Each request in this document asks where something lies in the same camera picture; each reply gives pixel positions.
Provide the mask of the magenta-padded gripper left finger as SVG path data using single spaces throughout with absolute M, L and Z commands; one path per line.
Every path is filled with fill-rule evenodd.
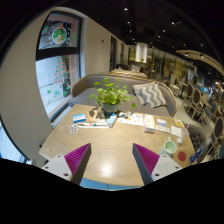
M 79 185 L 90 155 L 91 144 L 88 143 L 66 155 L 57 154 L 53 159 L 47 162 L 42 169 Z

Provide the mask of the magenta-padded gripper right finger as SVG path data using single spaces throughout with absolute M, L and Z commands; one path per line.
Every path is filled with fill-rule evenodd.
M 168 155 L 158 155 L 136 143 L 133 144 L 132 153 L 145 185 L 182 169 L 182 167 Z

